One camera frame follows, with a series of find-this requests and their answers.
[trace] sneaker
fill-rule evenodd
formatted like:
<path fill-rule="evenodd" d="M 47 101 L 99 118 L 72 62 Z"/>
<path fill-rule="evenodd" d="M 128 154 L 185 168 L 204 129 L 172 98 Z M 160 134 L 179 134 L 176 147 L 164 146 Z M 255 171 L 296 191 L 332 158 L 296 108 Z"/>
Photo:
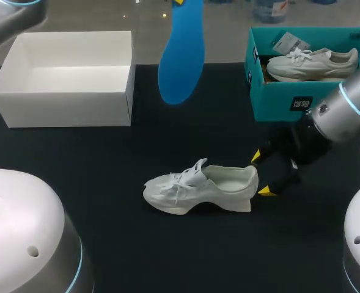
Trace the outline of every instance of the sneaker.
<path fill-rule="evenodd" d="M 358 62 L 356 49 L 337 53 L 326 48 L 314 52 L 296 48 L 270 59 L 266 70 L 278 81 L 342 81 L 355 72 Z"/>
<path fill-rule="evenodd" d="M 210 202 L 234 212 L 250 212 L 250 199 L 259 186 L 253 166 L 231 168 L 208 166 L 207 159 L 182 173 L 168 174 L 145 184 L 143 196 L 154 208 L 184 215 L 199 203 Z"/>

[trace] shoe box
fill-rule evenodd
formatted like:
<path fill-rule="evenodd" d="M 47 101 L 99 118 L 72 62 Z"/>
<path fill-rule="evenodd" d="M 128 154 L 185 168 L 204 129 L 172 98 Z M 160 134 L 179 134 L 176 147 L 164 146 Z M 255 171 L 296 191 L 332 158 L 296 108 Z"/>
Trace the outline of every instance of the shoe box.
<path fill-rule="evenodd" d="M 245 73 L 257 121 L 297 121 L 340 84 L 340 81 L 282 82 L 269 76 L 268 60 L 281 56 L 273 48 L 287 32 L 308 43 L 312 51 L 328 48 L 349 52 L 356 48 L 360 70 L 360 27 L 252 27 Z"/>

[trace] blue insole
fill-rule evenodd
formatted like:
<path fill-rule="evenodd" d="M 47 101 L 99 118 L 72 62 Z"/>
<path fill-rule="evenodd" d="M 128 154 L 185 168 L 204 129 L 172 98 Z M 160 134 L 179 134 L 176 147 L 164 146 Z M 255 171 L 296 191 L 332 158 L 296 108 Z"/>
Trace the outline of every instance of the blue insole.
<path fill-rule="evenodd" d="M 203 0 L 173 5 L 170 39 L 158 70 L 162 99 L 180 104 L 192 94 L 204 64 Z"/>

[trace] floor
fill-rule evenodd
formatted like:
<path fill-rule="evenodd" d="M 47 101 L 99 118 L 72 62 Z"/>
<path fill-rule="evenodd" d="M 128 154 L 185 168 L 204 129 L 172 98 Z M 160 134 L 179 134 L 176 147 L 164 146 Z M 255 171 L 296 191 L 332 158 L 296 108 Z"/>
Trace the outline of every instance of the floor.
<path fill-rule="evenodd" d="M 160 62 L 171 33 L 171 1 L 48 1 L 48 20 L 35 31 L 133 31 L 136 62 Z M 252 17 L 251 3 L 246 0 L 233 0 L 231 4 L 205 2 L 206 63 L 243 62 L 249 28 L 264 25 Z M 290 1 L 287 20 L 279 25 L 360 26 L 360 0 L 338 0 L 332 5 L 314 4 L 310 0 Z M 0 64 L 12 42 L 0 48 Z"/>

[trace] black tablecloth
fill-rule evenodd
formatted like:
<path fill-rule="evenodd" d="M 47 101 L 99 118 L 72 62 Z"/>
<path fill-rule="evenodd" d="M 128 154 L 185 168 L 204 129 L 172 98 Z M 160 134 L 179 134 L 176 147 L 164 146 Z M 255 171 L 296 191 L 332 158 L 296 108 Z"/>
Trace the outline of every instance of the black tablecloth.
<path fill-rule="evenodd" d="M 160 98 L 158 67 L 136 70 L 131 128 L 8 129 L 0 168 L 46 181 L 60 196 L 104 292 L 340 292 L 343 220 L 360 188 L 360 137 L 302 170 L 251 213 L 202 204 L 175 216 L 152 209 L 143 184 L 202 157 L 247 166 L 267 125 L 255 123 L 243 64 L 206 65 L 179 106 Z M 261 185 L 279 176 L 271 159 Z"/>

